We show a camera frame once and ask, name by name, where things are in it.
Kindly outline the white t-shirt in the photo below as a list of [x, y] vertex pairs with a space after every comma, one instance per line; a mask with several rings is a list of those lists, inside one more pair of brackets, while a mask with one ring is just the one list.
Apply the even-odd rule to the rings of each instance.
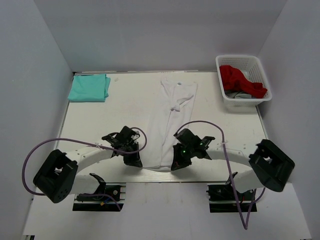
[[178, 143], [174, 134], [191, 120], [197, 88], [197, 83], [161, 80], [148, 121], [147, 145], [140, 152], [144, 168], [164, 172], [170, 170], [174, 158], [173, 146]]

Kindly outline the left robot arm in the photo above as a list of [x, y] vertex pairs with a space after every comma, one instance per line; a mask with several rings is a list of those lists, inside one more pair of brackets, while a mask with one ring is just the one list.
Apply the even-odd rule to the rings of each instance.
[[127, 166], [143, 166], [138, 138], [143, 131], [124, 126], [120, 132], [112, 132], [95, 143], [82, 142], [83, 148], [70, 152], [53, 150], [33, 178], [33, 184], [53, 203], [57, 204], [68, 195], [99, 200], [114, 197], [106, 192], [107, 183], [95, 173], [82, 175], [81, 171], [100, 161], [121, 156]]

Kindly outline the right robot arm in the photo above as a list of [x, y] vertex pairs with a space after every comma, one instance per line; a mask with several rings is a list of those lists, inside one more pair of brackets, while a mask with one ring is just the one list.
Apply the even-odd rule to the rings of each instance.
[[265, 187], [274, 192], [282, 192], [295, 168], [294, 161], [288, 157], [271, 140], [262, 139], [257, 149], [250, 155], [240, 150], [224, 147], [210, 147], [213, 136], [199, 138], [189, 129], [185, 128], [174, 134], [178, 143], [173, 146], [173, 162], [170, 170], [176, 171], [192, 164], [192, 158], [225, 160], [250, 167], [243, 173], [235, 171], [228, 178], [225, 187], [226, 195], [236, 200], [244, 192]]

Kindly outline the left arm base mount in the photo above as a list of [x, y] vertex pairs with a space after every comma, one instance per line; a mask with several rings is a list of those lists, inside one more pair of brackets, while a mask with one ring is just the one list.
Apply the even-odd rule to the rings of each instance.
[[126, 184], [107, 183], [95, 173], [77, 175], [71, 192], [74, 212], [119, 212], [126, 198]]

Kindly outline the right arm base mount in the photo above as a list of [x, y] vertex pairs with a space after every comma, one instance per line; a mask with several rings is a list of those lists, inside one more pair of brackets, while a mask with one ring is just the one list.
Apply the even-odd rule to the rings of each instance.
[[[235, 195], [232, 186], [225, 184], [210, 184], [207, 186], [210, 213], [237, 213]], [[250, 209], [251, 201], [256, 199], [254, 190], [244, 193], [237, 192], [240, 209], [247, 213]]]

